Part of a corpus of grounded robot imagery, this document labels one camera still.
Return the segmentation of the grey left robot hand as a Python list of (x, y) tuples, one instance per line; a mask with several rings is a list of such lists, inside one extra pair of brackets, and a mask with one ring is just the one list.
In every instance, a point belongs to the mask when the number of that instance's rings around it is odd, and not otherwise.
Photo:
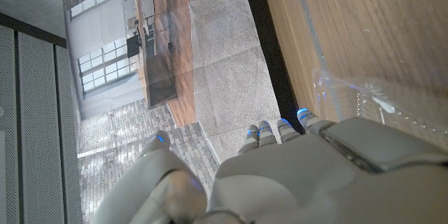
[(447, 152), (364, 118), (306, 108), (248, 128), (211, 192), (154, 132), (97, 209), (94, 223), (446, 223)]

